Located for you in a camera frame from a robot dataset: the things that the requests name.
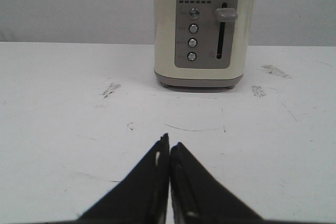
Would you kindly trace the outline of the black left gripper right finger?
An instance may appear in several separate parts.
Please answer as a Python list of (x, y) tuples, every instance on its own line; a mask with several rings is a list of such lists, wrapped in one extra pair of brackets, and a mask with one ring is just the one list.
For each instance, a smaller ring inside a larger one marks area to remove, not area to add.
[(263, 223), (263, 218), (219, 183), (182, 144), (171, 149), (175, 223)]

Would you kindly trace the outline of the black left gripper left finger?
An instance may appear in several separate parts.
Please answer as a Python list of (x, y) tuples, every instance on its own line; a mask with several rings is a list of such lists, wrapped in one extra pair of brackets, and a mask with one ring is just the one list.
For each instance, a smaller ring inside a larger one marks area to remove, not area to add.
[(112, 190), (77, 221), (80, 223), (165, 223), (170, 147), (164, 134)]

